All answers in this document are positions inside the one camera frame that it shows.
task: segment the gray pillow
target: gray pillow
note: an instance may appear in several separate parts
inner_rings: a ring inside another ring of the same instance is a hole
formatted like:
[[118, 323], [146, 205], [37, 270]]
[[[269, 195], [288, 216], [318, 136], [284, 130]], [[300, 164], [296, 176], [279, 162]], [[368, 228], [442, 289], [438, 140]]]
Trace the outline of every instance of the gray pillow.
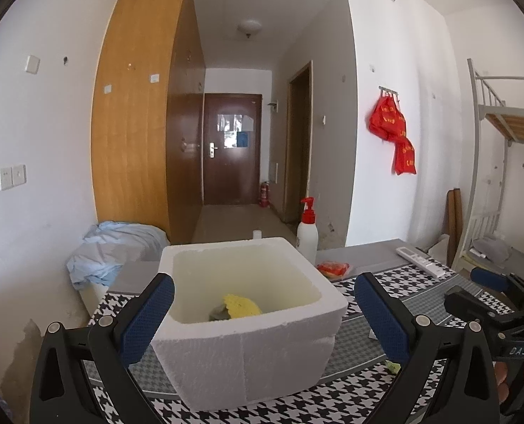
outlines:
[[472, 242], [472, 245], [496, 265], [502, 265], [510, 257], [510, 247], [502, 239], [485, 237], [476, 239]]

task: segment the yellow sponge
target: yellow sponge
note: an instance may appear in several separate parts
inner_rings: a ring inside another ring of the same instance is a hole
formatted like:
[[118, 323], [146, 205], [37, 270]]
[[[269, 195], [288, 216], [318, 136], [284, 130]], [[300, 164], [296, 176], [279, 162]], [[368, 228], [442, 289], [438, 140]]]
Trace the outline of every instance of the yellow sponge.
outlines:
[[259, 316], [262, 314], [260, 308], [252, 300], [236, 295], [225, 295], [223, 301], [231, 319], [239, 317]]
[[386, 360], [386, 367], [388, 368], [391, 374], [397, 375], [400, 372], [402, 366], [400, 364], [395, 364], [394, 362]]

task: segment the brown door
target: brown door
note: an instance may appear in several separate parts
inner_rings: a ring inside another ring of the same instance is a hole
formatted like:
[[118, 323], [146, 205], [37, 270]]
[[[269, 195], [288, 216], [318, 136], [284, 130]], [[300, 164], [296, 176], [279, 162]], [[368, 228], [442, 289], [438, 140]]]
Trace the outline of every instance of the brown door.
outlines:
[[205, 94], [205, 205], [255, 204], [262, 96]]
[[289, 84], [284, 222], [301, 221], [307, 196], [311, 161], [312, 65], [309, 63]]

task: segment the door handle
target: door handle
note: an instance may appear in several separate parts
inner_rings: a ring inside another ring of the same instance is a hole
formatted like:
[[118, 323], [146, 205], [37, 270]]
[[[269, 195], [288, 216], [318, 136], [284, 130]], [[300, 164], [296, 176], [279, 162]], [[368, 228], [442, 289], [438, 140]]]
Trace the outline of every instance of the door handle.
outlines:
[[215, 146], [215, 144], [213, 142], [211, 142], [209, 144], [209, 157], [210, 158], [214, 158], [215, 157], [215, 150], [218, 150], [219, 148], [217, 148]]

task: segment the metal bed frame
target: metal bed frame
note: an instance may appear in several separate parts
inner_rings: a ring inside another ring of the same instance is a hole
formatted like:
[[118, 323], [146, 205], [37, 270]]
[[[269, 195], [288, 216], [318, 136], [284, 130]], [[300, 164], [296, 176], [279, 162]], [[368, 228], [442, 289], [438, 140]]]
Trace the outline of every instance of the metal bed frame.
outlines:
[[[455, 271], [458, 267], [458, 261], [461, 259], [464, 252], [470, 249], [472, 241], [492, 234], [498, 228], [502, 214], [503, 193], [506, 185], [508, 148], [512, 145], [512, 142], [521, 143], [524, 145], [524, 139], [519, 138], [511, 126], [503, 118], [504, 116], [524, 117], [524, 108], [508, 107], [506, 105], [506, 101], [502, 100], [498, 96], [496, 91], [488, 82], [493, 80], [524, 81], [524, 76], [482, 76], [474, 68], [472, 59], [468, 59], [468, 70], [470, 72], [470, 83], [472, 86], [472, 97], [474, 103], [474, 164], [472, 170], [470, 198], [468, 200], [465, 216], [466, 227], [462, 231], [462, 236], [452, 264], [452, 269]], [[508, 140], [505, 138], [504, 142], [503, 176], [498, 210], [475, 213], [473, 210], [480, 164], [481, 121], [486, 119], [489, 114], [496, 116], [500, 124], [512, 136], [512, 139]]]

